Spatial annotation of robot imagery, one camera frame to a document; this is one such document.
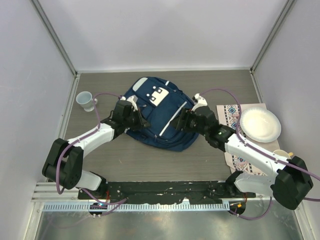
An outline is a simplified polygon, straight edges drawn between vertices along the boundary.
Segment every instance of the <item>metal frame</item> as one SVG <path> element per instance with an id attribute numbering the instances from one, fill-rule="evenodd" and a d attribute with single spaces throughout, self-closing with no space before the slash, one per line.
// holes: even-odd
<path id="1" fill-rule="evenodd" d="M 275 39 L 276 34 L 278 33 L 279 29 L 281 28 L 282 24 L 284 23 L 286 17 L 290 13 L 295 3 L 296 3 L 296 0 L 287 0 L 285 5 L 283 6 L 280 12 L 280 15 L 278 16 L 274 25 L 272 26 L 272 29 L 268 37 L 264 41 L 264 44 L 262 45 L 262 48 L 250 69 L 253 74 L 255 73 L 259 63 L 261 62 L 262 58 L 266 54 L 268 48 L 270 47 L 272 41 Z"/>
<path id="2" fill-rule="evenodd" d="M 94 200 L 46 202 L 42 212 L 107 212 L 116 207 L 111 205 L 108 209 L 93 208 Z M 180 204 L 160 205 L 158 204 L 121 204 L 116 212 L 192 212 L 192 211 L 229 211 L 229 201 L 213 204 L 190 204 L 184 199 Z"/>
<path id="3" fill-rule="evenodd" d="M 64 111 L 62 120 L 60 122 L 59 132 L 57 134 L 58 138 L 64 138 L 66 135 L 67 126 L 68 126 L 68 122 L 69 122 L 69 118 L 70 118 L 70 114 L 71 114 L 71 109 L 72 109 L 74 99 L 76 96 L 79 79 L 80 79 L 80 74 L 77 74 L 74 77 L 74 80 L 72 82 L 70 92 L 69 92 L 69 97 L 68 97 L 68 100 L 65 105 L 65 111 Z M 29 223 L 27 225 L 24 240 L 34 240 L 36 237 L 37 230 L 38 230 L 39 223 L 40 223 L 40 219 L 41 219 L 42 210 L 45 206 L 45 202 L 48 201 L 48 199 L 47 199 L 48 195 L 46 196 L 46 191 L 43 191 L 44 190 L 43 186 L 45 186 L 45 185 L 52 186 L 53 183 L 49 183 L 49 182 L 37 183 L 36 189 L 34 190 L 34 193 L 32 196 L 33 209 L 30 213 Z M 70 200 L 72 200 L 72 197 L 74 197 L 74 196 L 75 196 L 75 198 L 78 197 L 78 190 L 76 190 L 76 193 L 73 192 L 72 194 L 73 194 L 73 196 L 70 196 L 70 193 L 68 194 L 68 196 L 59 195 L 58 198 L 61 199 L 61 201 L 66 201 L 65 197 L 70 197 L 69 198 L 69 201 L 70 201 Z"/>
<path id="4" fill-rule="evenodd" d="M 72 64 L 65 48 L 63 47 L 61 41 L 59 40 L 53 26 L 51 25 L 46 13 L 44 12 L 41 4 L 39 3 L 38 0 L 30 0 L 32 5 L 34 6 L 36 12 L 38 13 L 40 19 L 42 20 L 44 26 L 46 27 L 49 35 L 51 36 L 52 40 L 54 41 L 56 47 L 58 48 L 59 52 L 61 53 L 63 59 L 65 60 L 66 64 L 68 65 L 70 71 L 72 74 L 75 76 L 74 81 L 72 83 L 71 89 L 70 89 L 70 94 L 69 98 L 65 107 L 65 111 L 63 114 L 63 118 L 61 120 L 60 124 L 60 130 L 58 132 L 58 136 L 60 138 L 63 138 L 66 134 L 68 122 L 69 122 L 69 117 L 71 114 L 71 109 L 73 106 L 74 98 L 76 95 L 76 90 L 77 86 L 79 83 L 80 79 L 80 74 L 77 73 L 74 65 Z M 253 65 L 251 68 L 248 67 L 233 67 L 233 68 L 164 68 L 164 69 L 122 69 L 122 70 L 106 70 L 106 71 L 100 71 L 101 73 L 116 73 L 116 72 L 163 72 L 163 71 L 205 71 L 205 70 L 250 70 L 251 78 L 253 81 L 253 85 L 255 87 L 255 90 L 257 92 L 257 96 L 259 99 L 259 102 L 263 102 L 263 96 L 261 94 L 261 90 L 259 87 L 259 84 L 257 82 L 256 76 L 255 76 L 255 71 L 257 67 L 259 66 L 261 60 L 263 59 L 264 55 L 266 54 L 266 51 L 272 44 L 272 41 L 274 40 L 276 34 L 280 30 L 283 22 L 285 21 L 287 15 L 289 14 L 290 10 L 293 8 L 296 0 L 287 0 L 285 3 L 283 9 L 280 12 L 279 17 L 275 21 L 271 32 L 269 33 L 267 39 L 265 40 L 258 56 L 256 57 Z M 91 73 L 91 71 L 81 71 L 81 73 Z M 25 234 L 25 240 L 33 240 L 35 239 L 38 226 L 40 223 L 41 219 L 41 214 L 42 211 L 45 207 L 46 202 L 66 202 L 69 201 L 69 204 L 74 205 L 77 204 L 77 202 L 81 202 L 80 200 L 77 200 L 78 197 L 78 190 L 77 189 L 71 189 L 67 190 L 64 195 L 56 195 L 56 189 L 55 189 L 55 184 L 54 183 L 38 183 L 35 189 L 35 193 L 32 196 L 32 202 L 33 202 L 33 210 L 30 215 L 30 220 L 29 220 L 29 225 L 26 230 Z M 254 200 L 261 200 L 262 198 L 258 197 L 255 199 L 248 199 L 249 201 L 254 201 Z M 235 201 L 236 199 L 225 199 L 226 201 Z M 305 209 L 304 209 L 304 204 L 301 203 L 299 208 L 295 211 L 296 217 L 298 219 L 298 223 L 300 226 L 300 229 L 302 231 L 302 235 L 304 239 L 308 240 L 314 240 L 314 233 L 311 230 L 310 223 L 308 216 L 306 215 Z"/>
<path id="5" fill-rule="evenodd" d="M 45 28 L 47 29 L 47 32 L 49 33 L 50 37 L 52 38 L 54 44 L 56 45 L 58 51 L 61 53 L 61 56 L 63 57 L 65 63 L 68 65 L 70 71 L 72 72 L 72 74 L 74 76 L 77 75 L 77 71 L 74 67 L 74 65 L 72 64 L 67 51 L 65 50 L 64 46 L 62 45 L 54 27 L 52 26 L 52 24 L 50 23 L 44 9 L 42 8 L 40 2 L 38 0 L 30 0 L 30 2 L 32 3 L 35 11 L 37 12 L 38 16 L 40 17 L 42 23 L 44 24 Z"/>
<path id="6" fill-rule="evenodd" d="M 126 68 L 110 70 L 79 70 L 79 74 L 100 73 L 139 73 L 139 72 L 180 72 L 180 71 L 220 71 L 220 70 L 250 70 L 250 67 L 178 67 L 178 68 Z"/>

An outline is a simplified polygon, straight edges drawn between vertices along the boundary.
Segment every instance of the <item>gray floor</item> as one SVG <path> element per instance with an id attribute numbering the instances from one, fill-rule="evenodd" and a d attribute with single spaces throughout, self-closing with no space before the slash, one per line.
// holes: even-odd
<path id="1" fill-rule="evenodd" d="M 248 201 L 245 216 L 260 216 L 269 201 Z M 87 218 L 87 212 L 44 212 L 36 240 L 302 240 L 293 211 L 275 203 L 259 220 L 226 211 L 115 212 Z"/>
<path id="2" fill-rule="evenodd" d="M 77 94 L 89 91 L 92 94 L 113 92 L 121 95 L 138 78 L 146 76 L 172 81 L 190 97 L 210 88 L 224 87 L 232 91 L 242 104 L 259 102 L 248 70 L 81 74 Z M 205 98 L 214 111 L 216 105 L 235 103 L 232 97 L 220 91 L 208 93 Z M 112 96 L 99 97 L 97 107 L 101 119 L 109 116 L 116 100 Z M 65 138 L 79 136 L 96 124 L 94 111 L 85 112 L 75 103 Z M 224 154 L 210 147 L 202 136 L 185 151 L 172 152 L 144 145 L 122 134 L 90 153 L 83 168 L 109 181 L 225 180 L 230 175 Z"/>

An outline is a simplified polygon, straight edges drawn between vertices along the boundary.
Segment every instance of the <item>white patch on backpack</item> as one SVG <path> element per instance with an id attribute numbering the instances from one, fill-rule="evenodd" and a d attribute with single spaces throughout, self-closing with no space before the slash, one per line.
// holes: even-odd
<path id="1" fill-rule="evenodd" d="M 157 91 L 154 91 L 150 97 L 150 102 L 153 103 L 155 106 L 158 106 L 163 99 L 169 94 L 167 90 L 162 87 L 159 87 Z"/>
<path id="2" fill-rule="evenodd" d="M 147 77 L 142 77 L 142 78 L 140 78 L 140 79 L 132 86 L 132 90 L 136 92 L 136 91 L 142 86 L 142 84 L 144 84 L 145 81 L 147 81 L 147 80 L 148 80 Z"/>

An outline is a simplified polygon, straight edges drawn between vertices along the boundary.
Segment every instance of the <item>gray table surface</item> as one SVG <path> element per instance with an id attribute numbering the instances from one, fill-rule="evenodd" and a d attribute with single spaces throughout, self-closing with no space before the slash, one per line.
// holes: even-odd
<path id="1" fill-rule="evenodd" d="M 248 70 L 121 72 L 81 74 L 77 94 L 89 91 L 124 94 L 141 77 L 154 76 L 175 83 L 189 97 L 210 88 L 227 88 L 240 103 L 258 103 L 258 97 Z M 217 105 L 234 104 L 227 93 L 214 91 L 205 98 L 212 110 Z M 98 98 L 101 119 L 109 116 L 117 99 Z M 97 125 L 94 111 L 85 112 L 73 104 L 66 131 L 66 139 L 79 136 Z M 126 134 L 91 152 L 83 161 L 83 168 L 104 176 L 109 181 L 204 181 L 225 180 L 230 175 L 224 153 L 198 139 L 183 152 L 173 152 L 144 145 Z"/>

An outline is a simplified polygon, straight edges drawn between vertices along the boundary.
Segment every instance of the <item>white wall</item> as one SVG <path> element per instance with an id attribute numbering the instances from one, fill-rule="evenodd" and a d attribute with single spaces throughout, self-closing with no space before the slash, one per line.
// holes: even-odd
<path id="1" fill-rule="evenodd" d="M 80 71 L 251 67 L 286 0 L 40 0 Z"/>
<path id="2" fill-rule="evenodd" d="M 280 146 L 303 158 L 320 175 L 320 1 L 296 1 L 256 76 L 267 108 L 282 124 Z M 308 197 L 320 198 L 320 184 Z M 320 239 L 320 204 L 307 203 Z"/>
<path id="3" fill-rule="evenodd" d="M 0 36 L 0 238 L 21 240 L 73 76 L 30 1 L 1 1 Z"/>

